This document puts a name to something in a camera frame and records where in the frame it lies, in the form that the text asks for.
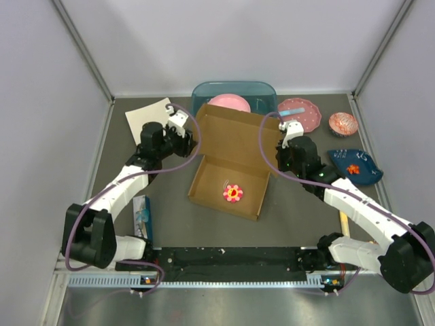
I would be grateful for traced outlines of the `pink flower toy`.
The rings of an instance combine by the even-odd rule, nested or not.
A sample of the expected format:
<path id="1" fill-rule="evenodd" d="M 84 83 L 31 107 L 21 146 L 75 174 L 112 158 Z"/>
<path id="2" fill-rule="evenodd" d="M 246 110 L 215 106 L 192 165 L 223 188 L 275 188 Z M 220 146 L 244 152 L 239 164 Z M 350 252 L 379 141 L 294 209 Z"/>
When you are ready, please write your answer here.
<path id="1" fill-rule="evenodd" d="M 237 184 L 228 184 L 224 187 L 223 197 L 227 202 L 236 203 L 243 197 L 244 191 Z"/>

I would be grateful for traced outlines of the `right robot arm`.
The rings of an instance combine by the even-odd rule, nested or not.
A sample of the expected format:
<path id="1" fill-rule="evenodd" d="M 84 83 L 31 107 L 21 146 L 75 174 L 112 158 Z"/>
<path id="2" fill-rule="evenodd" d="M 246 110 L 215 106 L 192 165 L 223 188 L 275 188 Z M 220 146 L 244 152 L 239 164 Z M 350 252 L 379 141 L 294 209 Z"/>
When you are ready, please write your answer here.
<path id="1" fill-rule="evenodd" d="M 346 214 L 372 238 L 363 242 L 340 233 L 323 236 L 317 244 L 322 267 L 351 264 L 377 273 L 401 293 L 410 293 L 434 274 L 434 230 L 427 223 L 412 224 L 365 196 L 335 167 L 321 162 L 309 137 L 284 138 L 276 150 L 281 175 Z"/>

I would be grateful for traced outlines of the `brown cardboard box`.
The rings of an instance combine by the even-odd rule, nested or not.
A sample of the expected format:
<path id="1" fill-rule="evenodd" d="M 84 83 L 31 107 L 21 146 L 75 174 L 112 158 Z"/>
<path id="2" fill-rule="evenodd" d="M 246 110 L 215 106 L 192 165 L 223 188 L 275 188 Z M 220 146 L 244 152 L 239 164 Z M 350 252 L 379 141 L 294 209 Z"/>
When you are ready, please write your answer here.
<path id="1" fill-rule="evenodd" d="M 270 176 L 277 166 L 281 139 L 279 119 L 204 104 L 196 114 L 194 134 L 202 160 L 188 192 L 199 205 L 255 221 L 259 218 Z M 244 191 L 239 202 L 227 202 L 224 187 Z"/>

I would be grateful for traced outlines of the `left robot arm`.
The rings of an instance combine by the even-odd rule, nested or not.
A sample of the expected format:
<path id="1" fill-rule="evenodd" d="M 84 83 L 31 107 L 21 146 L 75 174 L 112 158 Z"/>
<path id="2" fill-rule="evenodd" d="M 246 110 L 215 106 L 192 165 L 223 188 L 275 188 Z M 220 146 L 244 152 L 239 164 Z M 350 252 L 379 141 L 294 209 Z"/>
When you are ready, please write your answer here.
<path id="1" fill-rule="evenodd" d="M 141 142 L 118 176 L 83 204 L 66 211 L 61 253 L 68 270 L 93 266 L 104 269 L 112 263 L 133 263 L 139 269 L 154 261 L 150 241 L 138 236 L 118 236 L 114 222 L 124 207 L 157 175 L 165 173 L 162 161 L 175 154 L 191 161 L 201 143 L 200 132 L 158 122 L 143 125 Z"/>

